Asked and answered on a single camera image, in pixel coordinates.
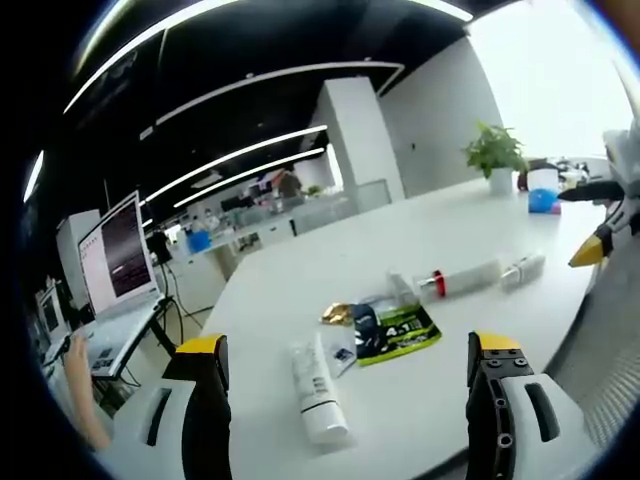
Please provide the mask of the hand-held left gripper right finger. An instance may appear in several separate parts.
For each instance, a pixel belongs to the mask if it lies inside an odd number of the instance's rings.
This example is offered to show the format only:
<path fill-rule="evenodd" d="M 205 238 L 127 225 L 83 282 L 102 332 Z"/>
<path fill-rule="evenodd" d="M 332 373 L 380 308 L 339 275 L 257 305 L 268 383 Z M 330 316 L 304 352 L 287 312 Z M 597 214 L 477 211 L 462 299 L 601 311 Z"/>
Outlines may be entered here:
<path fill-rule="evenodd" d="M 468 479 L 580 479 L 596 459 L 583 411 L 514 340 L 468 336 Z"/>

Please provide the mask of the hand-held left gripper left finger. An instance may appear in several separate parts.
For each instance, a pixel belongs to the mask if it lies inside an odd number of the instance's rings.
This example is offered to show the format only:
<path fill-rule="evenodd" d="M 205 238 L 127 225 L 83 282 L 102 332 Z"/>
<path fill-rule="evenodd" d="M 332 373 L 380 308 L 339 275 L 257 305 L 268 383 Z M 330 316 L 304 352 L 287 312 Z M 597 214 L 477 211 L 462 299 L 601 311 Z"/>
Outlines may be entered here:
<path fill-rule="evenodd" d="M 117 411 L 102 466 L 114 479 L 230 479 L 227 336 L 179 346 Z"/>

